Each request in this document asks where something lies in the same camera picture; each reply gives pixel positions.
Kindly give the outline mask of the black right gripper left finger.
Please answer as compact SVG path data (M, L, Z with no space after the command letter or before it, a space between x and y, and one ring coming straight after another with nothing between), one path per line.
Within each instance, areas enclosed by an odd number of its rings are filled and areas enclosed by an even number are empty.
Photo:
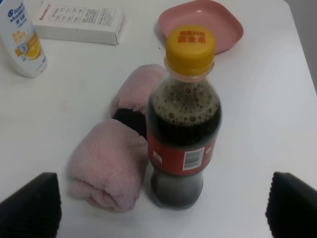
M42 173L0 203L2 238L54 238L61 221L56 173Z

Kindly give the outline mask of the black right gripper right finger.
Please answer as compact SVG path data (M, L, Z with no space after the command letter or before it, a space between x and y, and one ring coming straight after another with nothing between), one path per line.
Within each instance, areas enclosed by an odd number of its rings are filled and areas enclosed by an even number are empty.
M275 172L265 216L274 238L315 238L317 191L291 173Z

